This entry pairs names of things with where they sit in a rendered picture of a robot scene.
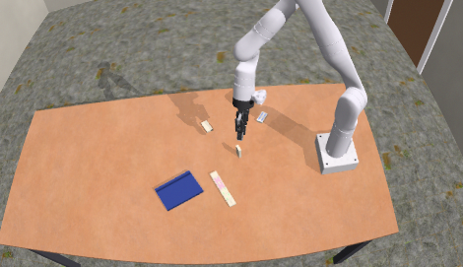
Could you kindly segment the dark blue book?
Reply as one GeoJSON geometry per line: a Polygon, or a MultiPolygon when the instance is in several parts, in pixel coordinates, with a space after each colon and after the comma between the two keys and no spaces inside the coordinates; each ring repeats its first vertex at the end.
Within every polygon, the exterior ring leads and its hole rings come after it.
{"type": "Polygon", "coordinates": [[[189,171],[155,189],[167,211],[204,192],[189,171]]]}

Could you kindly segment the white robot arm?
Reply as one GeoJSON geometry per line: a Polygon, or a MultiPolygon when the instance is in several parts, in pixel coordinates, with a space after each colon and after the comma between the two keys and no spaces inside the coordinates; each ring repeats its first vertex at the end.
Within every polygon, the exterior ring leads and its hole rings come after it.
{"type": "Polygon", "coordinates": [[[279,31],[297,8],[301,8],[307,18],[324,59],[339,72],[346,86],[346,91],[338,99],[334,123],[325,147],[330,157],[338,159],[347,154],[350,148],[358,124],[356,118],[366,106],[367,96],[346,44],[321,0],[280,0],[237,42],[232,51],[234,58],[239,61],[234,72],[232,96],[236,100],[254,100],[256,104],[264,102],[267,92],[255,91],[258,49],[279,31]]]}

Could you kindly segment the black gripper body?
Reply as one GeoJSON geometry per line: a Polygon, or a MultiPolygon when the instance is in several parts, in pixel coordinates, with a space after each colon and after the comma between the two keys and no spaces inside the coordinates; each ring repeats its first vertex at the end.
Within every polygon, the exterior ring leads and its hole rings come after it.
{"type": "Polygon", "coordinates": [[[244,117],[247,109],[251,109],[254,107],[254,100],[236,100],[232,97],[232,105],[238,109],[237,118],[241,113],[241,119],[244,122],[244,117]],[[247,108],[247,109],[246,109],[247,108]]]}

